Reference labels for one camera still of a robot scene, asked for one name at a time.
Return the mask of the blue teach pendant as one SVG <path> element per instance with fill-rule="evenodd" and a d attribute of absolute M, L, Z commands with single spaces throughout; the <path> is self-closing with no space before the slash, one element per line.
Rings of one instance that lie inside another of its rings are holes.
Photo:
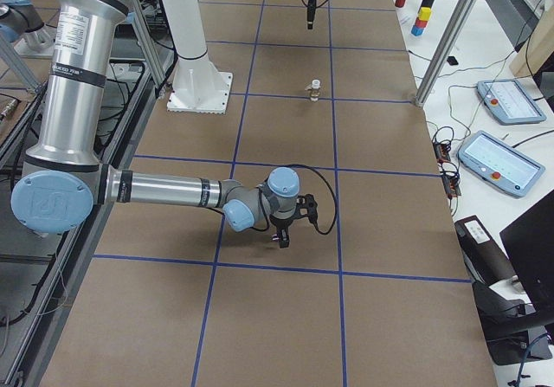
<path fill-rule="evenodd" d="M 477 91 L 490 114 L 502 125 L 537 124 L 546 116 L 516 79 L 479 81 Z"/>
<path fill-rule="evenodd" d="M 476 176 L 512 197 L 524 197 L 545 167 L 488 132 L 478 131 L 458 150 L 458 159 Z"/>

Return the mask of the yellow wooden block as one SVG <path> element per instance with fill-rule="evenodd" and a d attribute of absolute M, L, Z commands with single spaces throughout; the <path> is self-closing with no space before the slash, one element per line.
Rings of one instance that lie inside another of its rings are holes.
<path fill-rule="evenodd" d="M 417 19 L 422 22 L 428 22 L 432 14 L 429 7 L 421 7 L 418 11 Z"/>

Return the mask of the orange electronics board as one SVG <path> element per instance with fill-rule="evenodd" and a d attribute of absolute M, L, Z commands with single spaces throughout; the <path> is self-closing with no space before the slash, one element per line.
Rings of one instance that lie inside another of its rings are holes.
<path fill-rule="evenodd" d="M 433 142 L 433 149 L 437 166 L 441 174 L 441 181 L 449 200 L 461 195 L 459 166 L 451 159 L 449 141 Z"/>

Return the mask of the far blue teach pendant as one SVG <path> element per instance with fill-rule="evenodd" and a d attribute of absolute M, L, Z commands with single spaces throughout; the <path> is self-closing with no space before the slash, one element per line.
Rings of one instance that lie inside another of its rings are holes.
<path fill-rule="evenodd" d="M 502 125 L 537 124 L 546 116 L 516 79 L 479 81 L 477 91 L 490 114 Z"/>

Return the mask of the white brass PPR valve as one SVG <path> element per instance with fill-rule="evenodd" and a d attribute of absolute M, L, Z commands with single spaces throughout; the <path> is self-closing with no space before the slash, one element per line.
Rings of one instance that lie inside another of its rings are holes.
<path fill-rule="evenodd" d="M 317 102 L 320 96 L 321 81 L 319 79 L 313 79 L 306 87 L 310 101 Z"/>

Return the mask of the near blue teach pendant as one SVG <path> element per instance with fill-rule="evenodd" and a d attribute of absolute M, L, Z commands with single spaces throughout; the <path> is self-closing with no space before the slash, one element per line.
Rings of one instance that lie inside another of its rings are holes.
<path fill-rule="evenodd" d="M 478 131 L 458 150 L 458 159 L 476 176 L 512 197 L 524 197 L 545 167 L 488 132 Z"/>

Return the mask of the aluminium frame post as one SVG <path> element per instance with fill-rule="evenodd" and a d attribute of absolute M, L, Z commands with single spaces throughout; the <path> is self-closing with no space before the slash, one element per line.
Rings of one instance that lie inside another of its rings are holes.
<path fill-rule="evenodd" d="M 477 0 L 458 0 L 414 98 L 423 107 Z"/>

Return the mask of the black computer monitor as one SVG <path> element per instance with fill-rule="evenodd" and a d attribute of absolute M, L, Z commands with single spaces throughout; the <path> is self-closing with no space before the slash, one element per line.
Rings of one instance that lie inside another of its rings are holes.
<path fill-rule="evenodd" d="M 537 309 L 553 308 L 553 192 L 500 232 L 523 289 Z"/>

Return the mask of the blue wooden block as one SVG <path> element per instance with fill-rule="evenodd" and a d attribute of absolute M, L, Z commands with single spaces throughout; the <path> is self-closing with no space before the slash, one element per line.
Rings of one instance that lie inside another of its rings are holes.
<path fill-rule="evenodd" d="M 420 36 L 423 34 L 423 31 L 424 31 L 424 28 L 420 28 L 420 27 L 417 27 L 417 26 L 413 26 L 410 33 L 413 35 L 413 36 Z"/>

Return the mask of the small black box device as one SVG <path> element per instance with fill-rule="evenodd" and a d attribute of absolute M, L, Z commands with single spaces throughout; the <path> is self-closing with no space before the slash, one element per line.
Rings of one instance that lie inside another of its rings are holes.
<path fill-rule="evenodd" d="M 454 56 L 449 56 L 447 58 L 447 62 L 449 65 L 452 65 L 452 66 L 455 66 L 458 64 L 458 61 L 456 60 L 456 58 Z"/>

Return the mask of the red wooden block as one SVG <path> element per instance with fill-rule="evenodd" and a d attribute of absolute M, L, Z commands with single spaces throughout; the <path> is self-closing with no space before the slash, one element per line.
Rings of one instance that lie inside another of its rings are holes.
<path fill-rule="evenodd" d="M 424 29 L 427 27 L 427 24 L 428 22 L 427 21 L 424 21 L 424 20 L 421 20 L 419 18 L 416 18 L 415 20 L 415 23 L 414 23 L 414 26 L 418 29 Z"/>

